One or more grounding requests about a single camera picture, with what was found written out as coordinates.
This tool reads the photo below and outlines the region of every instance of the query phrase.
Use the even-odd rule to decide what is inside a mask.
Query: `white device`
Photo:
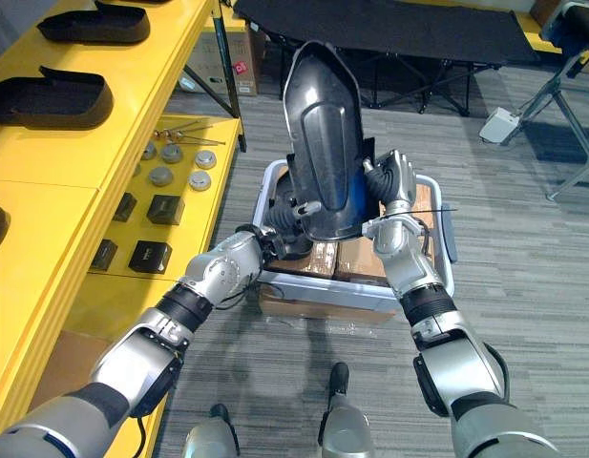
[[[501,143],[516,129],[518,124],[519,116],[515,116],[508,110],[497,107],[487,118],[485,125],[478,134],[481,138],[491,143]]]

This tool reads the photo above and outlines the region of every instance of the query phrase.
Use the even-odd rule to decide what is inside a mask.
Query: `robot leg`
[[[222,404],[211,407],[210,417],[192,428],[186,438],[182,458],[236,458],[239,441]]]

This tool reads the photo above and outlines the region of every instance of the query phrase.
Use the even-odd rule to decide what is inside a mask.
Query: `red label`
[[[233,67],[235,68],[236,74],[241,74],[241,73],[247,72],[247,65],[245,65],[245,62],[243,62],[242,60],[237,62]]]

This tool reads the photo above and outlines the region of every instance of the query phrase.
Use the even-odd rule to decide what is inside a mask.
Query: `yellow shelf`
[[[158,123],[158,129],[181,125],[198,119],[198,116],[166,114]],[[112,221],[105,233],[117,246],[116,255],[105,273],[88,273],[74,300],[64,328],[68,331],[87,334],[113,341],[117,339],[148,307],[157,304],[162,295],[181,277],[188,261],[196,254],[206,251],[218,217],[222,194],[228,179],[241,123],[238,119],[206,118],[202,124],[211,125],[207,130],[191,135],[220,140],[221,146],[182,145],[183,160],[177,164],[165,164],[160,158],[164,142],[156,142],[158,154],[154,159],[140,162],[141,172],[129,183],[127,192],[137,204],[126,222]],[[216,165],[207,171],[212,184],[206,191],[194,191],[187,184],[188,175],[198,170],[194,165],[197,151],[209,149],[216,155]],[[171,184],[158,188],[147,180],[154,167],[168,166],[174,173]],[[181,196],[184,210],[179,225],[153,224],[146,213],[154,194]],[[137,240],[166,241],[173,252],[164,275],[139,274],[128,268]],[[146,421],[148,444],[141,456],[150,457],[158,434],[160,408]],[[106,457],[132,456],[137,449],[139,431],[135,420],[129,419],[118,433]]]
[[[91,4],[62,0],[47,15]],[[0,81],[39,75],[44,65],[100,73],[114,95],[110,117],[90,131],[0,126],[0,205],[12,218],[0,247],[0,431],[26,412],[74,295],[212,5],[211,0],[147,5],[152,31],[134,46],[58,44],[33,28],[0,57]],[[22,221],[28,234],[18,227]],[[20,291],[26,288],[31,292]]]

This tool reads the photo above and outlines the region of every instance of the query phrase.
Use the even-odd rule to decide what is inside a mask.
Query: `plastic storage bin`
[[[264,171],[263,184],[258,194],[256,209],[254,211],[253,224],[263,226],[268,200],[274,192],[275,185],[282,167],[287,166],[284,159],[271,162]],[[442,203],[440,187],[430,177],[417,175],[417,182],[431,188],[431,208],[441,209]],[[452,295],[454,291],[452,262],[456,261],[454,238],[452,235],[451,216],[449,212],[434,213],[434,228],[431,237],[434,244],[434,266],[441,276],[445,289]],[[283,299],[331,303],[353,308],[365,308],[386,312],[400,306],[393,295],[391,288],[371,284],[352,283],[347,281],[316,279],[301,275],[285,274],[264,270],[260,281],[266,281],[279,289],[276,294]]]

